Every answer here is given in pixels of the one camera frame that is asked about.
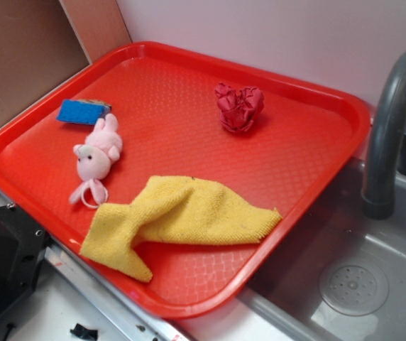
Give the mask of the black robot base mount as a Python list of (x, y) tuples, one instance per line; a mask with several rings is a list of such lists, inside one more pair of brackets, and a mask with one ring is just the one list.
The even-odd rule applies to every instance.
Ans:
[(36, 287), (48, 233), (21, 207), (0, 206), (0, 311)]

